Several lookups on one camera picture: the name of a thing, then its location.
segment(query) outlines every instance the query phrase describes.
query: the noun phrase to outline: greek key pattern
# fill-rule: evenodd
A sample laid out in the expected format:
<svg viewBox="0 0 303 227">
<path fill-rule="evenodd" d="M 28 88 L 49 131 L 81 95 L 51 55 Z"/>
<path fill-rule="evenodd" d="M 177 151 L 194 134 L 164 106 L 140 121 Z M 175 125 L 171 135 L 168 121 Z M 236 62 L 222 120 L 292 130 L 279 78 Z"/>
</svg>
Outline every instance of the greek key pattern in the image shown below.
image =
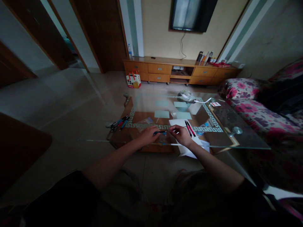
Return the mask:
<svg viewBox="0 0 303 227">
<path fill-rule="evenodd" d="M 167 97 L 167 98 L 182 98 L 182 96 L 168 96 L 168 95 L 156 95 L 154 94 L 153 96 L 156 97 Z M 195 97 L 195 99 L 199 100 L 199 101 L 203 101 L 201 97 Z M 131 109 L 130 111 L 130 118 L 127 121 L 127 124 L 125 125 L 125 127 L 127 128 L 147 128 L 149 126 L 153 126 L 152 124 L 133 124 L 133 117 L 135 115 L 135 108 L 136 108 L 137 102 L 135 103 L 134 107 Z M 212 115 L 211 111 L 208 109 L 208 107 L 206 106 L 205 103 L 202 104 L 202 106 L 204 107 L 205 111 L 207 112 L 208 116 L 210 117 L 210 119 L 212 120 L 212 122 L 214 123 L 214 127 L 193 127 L 193 130 L 195 131 L 209 131 L 209 132 L 223 132 L 223 130 L 221 129 L 221 127 L 219 126 L 217 120 L 215 119 L 215 117 Z M 158 129 L 160 130 L 168 130 L 168 128 L 170 127 L 170 125 L 155 125 Z"/>
</svg>

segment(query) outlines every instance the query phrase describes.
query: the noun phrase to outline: glass coffee table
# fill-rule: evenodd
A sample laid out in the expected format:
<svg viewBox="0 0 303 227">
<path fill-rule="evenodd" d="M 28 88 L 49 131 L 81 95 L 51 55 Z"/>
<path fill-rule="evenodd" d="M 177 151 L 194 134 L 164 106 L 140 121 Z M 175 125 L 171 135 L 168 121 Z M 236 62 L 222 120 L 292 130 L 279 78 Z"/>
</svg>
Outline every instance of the glass coffee table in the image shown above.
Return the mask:
<svg viewBox="0 0 303 227">
<path fill-rule="evenodd" d="M 190 96 L 184 96 L 184 92 L 151 91 L 125 95 L 125 109 L 121 118 L 126 115 L 130 118 L 122 130 L 119 130 L 121 126 L 114 132 L 107 129 L 104 141 L 119 148 L 137 138 L 149 126 L 155 125 L 166 131 L 170 127 L 170 120 L 179 119 L 180 122 L 187 120 L 199 140 L 208 142 L 202 144 L 203 147 L 209 147 L 212 154 L 231 148 L 271 149 L 219 95 L 191 93 Z M 85 140 L 98 141 L 87 136 Z M 172 153 L 179 152 L 180 146 L 167 132 L 141 151 Z"/>
</svg>

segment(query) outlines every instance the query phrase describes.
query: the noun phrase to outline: paper bag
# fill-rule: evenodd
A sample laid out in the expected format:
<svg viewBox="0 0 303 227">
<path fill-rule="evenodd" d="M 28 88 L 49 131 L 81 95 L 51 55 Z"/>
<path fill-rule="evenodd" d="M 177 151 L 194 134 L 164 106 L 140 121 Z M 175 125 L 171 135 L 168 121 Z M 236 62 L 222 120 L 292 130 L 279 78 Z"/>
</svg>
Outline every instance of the paper bag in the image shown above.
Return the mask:
<svg viewBox="0 0 303 227">
<path fill-rule="evenodd" d="M 141 86 L 140 75 L 136 70 L 126 75 L 126 80 L 129 88 L 139 88 Z"/>
</svg>

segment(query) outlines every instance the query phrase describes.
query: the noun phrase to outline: hand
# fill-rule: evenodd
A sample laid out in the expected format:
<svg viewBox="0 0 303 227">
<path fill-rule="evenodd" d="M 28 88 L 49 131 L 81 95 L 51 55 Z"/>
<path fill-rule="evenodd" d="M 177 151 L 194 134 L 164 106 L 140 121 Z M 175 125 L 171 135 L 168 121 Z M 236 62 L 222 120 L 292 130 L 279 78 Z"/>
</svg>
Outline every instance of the hand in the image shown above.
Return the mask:
<svg viewBox="0 0 303 227">
<path fill-rule="evenodd" d="M 176 140 L 185 147 L 189 147 L 190 144 L 194 143 L 191 139 L 187 128 L 179 125 L 174 125 L 169 128 L 169 132 L 176 138 Z"/>
<path fill-rule="evenodd" d="M 154 135 L 154 132 L 156 131 L 160 130 L 156 126 L 150 126 L 142 132 L 142 134 L 137 138 L 137 140 L 142 144 L 142 146 L 149 145 L 160 136 L 160 133 Z"/>
</svg>

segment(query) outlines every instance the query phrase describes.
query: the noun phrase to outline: floral sofa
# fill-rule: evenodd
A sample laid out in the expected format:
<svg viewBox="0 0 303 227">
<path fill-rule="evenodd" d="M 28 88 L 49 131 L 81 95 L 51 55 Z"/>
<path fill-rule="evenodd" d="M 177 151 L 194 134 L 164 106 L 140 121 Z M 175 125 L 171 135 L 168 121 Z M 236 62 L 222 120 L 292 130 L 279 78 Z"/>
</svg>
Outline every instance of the floral sofa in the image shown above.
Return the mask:
<svg viewBox="0 0 303 227">
<path fill-rule="evenodd" d="M 220 96 L 272 148 L 248 150 L 247 158 L 254 169 L 267 184 L 297 193 L 303 193 L 303 110 L 282 116 L 267 109 L 256 98 L 260 91 L 274 83 L 302 74 L 303 58 L 300 58 L 267 81 L 227 79 L 218 90 Z"/>
</svg>

